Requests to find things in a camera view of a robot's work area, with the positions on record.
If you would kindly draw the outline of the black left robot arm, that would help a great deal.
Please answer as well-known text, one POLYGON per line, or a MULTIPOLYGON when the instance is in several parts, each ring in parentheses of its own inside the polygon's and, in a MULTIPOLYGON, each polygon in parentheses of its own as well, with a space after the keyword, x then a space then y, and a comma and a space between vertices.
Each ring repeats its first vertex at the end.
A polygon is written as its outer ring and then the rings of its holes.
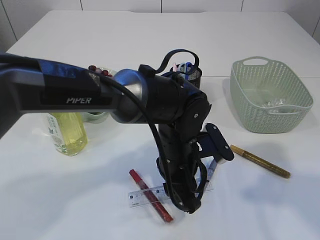
POLYGON ((148 124, 157 167, 172 203, 187 213, 201 206, 207 171, 198 137, 211 104, 177 72, 140 65, 113 77, 62 62, 3 53, 0 56, 0 133, 28 113, 110 112, 123 124, 148 124))

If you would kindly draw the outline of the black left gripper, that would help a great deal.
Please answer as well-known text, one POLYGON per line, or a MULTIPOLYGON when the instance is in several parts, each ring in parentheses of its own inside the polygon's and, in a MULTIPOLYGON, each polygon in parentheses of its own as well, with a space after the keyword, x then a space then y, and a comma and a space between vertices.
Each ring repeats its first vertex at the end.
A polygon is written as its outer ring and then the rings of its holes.
POLYGON ((203 182, 207 178, 197 136, 211 105, 204 92, 179 76, 147 73, 144 81, 147 86, 145 107, 158 125, 164 152, 156 163, 165 180, 165 194, 176 208, 193 214, 202 204, 204 189, 203 184, 197 186, 197 170, 200 169, 203 182))

